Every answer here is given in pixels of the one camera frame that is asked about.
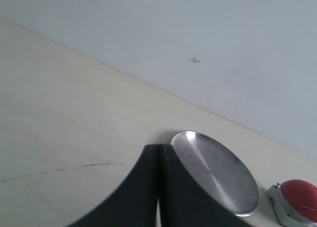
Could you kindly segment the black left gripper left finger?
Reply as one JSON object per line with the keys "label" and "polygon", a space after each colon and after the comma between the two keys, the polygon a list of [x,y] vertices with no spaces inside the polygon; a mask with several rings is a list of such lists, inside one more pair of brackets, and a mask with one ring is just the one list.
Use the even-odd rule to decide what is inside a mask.
{"label": "black left gripper left finger", "polygon": [[118,188],[70,226],[155,227],[159,148],[159,144],[146,145]]}

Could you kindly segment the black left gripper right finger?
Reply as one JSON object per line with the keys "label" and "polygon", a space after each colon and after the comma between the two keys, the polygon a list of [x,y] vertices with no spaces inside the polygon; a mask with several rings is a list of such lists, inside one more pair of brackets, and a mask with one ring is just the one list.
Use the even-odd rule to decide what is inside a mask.
{"label": "black left gripper right finger", "polygon": [[250,227],[210,197],[171,145],[159,145],[158,201],[162,227]]}

